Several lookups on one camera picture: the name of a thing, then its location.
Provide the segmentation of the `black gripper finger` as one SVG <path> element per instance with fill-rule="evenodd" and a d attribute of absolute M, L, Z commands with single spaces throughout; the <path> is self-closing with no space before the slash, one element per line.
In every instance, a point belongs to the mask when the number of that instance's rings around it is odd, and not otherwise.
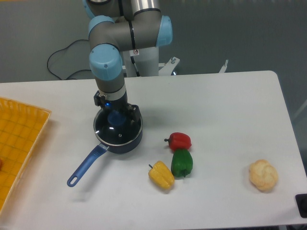
<path fill-rule="evenodd" d="M 100 108 L 105 107 L 105 96 L 100 93 L 100 91 L 97 91 L 94 95 L 94 104 Z"/>
<path fill-rule="evenodd" d="M 126 104 L 126 116 L 129 120 L 129 122 L 140 124 L 141 123 L 141 113 L 140 109 L 137 105 L 135 104 Z"/>

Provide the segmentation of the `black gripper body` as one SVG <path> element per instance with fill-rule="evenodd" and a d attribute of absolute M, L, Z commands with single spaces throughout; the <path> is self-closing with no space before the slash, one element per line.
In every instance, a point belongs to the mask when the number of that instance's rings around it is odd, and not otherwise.
<path fill-rule="evenodd" d="M 102 110 L 104 111 L 118 111 L 122 114 L 128 111 L 128 96 L 125 92 L 119 99 L 109 100 L 107 97 L 110 94 L 102 94 Z"/>

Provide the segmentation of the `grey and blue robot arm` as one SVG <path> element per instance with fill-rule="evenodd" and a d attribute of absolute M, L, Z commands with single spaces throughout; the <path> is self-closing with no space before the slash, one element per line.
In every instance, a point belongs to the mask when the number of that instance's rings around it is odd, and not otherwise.
<path fill-rule="evenodd" d="M 83 6 L 91 19 L 89 65 L 98 86 L 95 105 L 138 122 L 141 113 L 128 103 L 120 53 L 170 44 L 171 20 L 161 14 L 157 0 L 84 0 Z"/>

